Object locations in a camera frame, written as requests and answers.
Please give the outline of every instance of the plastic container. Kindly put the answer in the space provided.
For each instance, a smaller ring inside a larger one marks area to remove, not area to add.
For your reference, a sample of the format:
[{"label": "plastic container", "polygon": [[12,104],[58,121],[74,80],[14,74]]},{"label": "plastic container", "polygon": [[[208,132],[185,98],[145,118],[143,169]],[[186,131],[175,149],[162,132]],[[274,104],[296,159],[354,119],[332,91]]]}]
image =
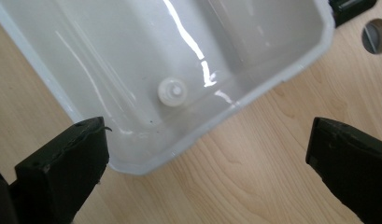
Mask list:
[{"label": "plastic container", "polygon": [[301,72],[334,28],[320,0],[0,0],[0,22],[74,122],[104,116],[111,167],[135,175]]}]

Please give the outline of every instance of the white round object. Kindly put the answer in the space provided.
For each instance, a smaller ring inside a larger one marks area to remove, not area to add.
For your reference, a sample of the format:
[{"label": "white round object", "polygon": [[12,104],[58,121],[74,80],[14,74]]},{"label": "white round object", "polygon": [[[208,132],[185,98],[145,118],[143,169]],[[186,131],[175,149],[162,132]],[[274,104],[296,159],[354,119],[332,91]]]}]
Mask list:
[{"label": "white round object", "polygon": [[188,97],[188,90],[184,82],[176,77],[168,77],[159,85],[159,99],[164,105],[182,105]]}]

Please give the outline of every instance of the wood grain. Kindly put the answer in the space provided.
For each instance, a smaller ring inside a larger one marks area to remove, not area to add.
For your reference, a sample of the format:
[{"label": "wood grain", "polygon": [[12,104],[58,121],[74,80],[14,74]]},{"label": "wood grain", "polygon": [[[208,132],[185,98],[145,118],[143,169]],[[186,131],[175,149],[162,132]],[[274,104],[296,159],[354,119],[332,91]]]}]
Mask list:
[{"label": "wood grain", "polygon": [[[313,118],[382,140],[382,54],[361,43],[382,1],[335,31],[330,50],[145,176],[107,169],[75,223],[360,223],[304,162]],[[0,27],[0,171],[71,125]]]}]

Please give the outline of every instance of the gray circular hole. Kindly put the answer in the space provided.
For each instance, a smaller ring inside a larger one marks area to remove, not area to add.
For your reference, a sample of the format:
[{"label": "gray circular hole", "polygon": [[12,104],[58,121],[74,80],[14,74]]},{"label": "gray circular hole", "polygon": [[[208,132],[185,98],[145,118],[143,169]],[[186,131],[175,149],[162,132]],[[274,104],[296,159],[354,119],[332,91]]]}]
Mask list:
[{"label": "gray circular hole", "polygon": [[365,25],[362,44],[372,54],[382,53],[382,19],[374,19]]}]

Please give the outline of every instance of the light wood surface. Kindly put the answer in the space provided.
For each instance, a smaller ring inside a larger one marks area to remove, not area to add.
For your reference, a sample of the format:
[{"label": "light wood surface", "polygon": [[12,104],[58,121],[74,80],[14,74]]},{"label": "light wood surface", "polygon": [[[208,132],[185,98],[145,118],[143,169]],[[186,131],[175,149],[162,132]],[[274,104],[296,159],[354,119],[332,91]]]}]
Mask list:
[{"label": "light wood surface", "polygon": [[[335,31],[330,50],[145,176],[110,168],[75,223],[361,223],[305,161],[313,118],[382,140],[382,54],[361,43],[375,8]],[[0,171],[71,125],[0,27]]]}]

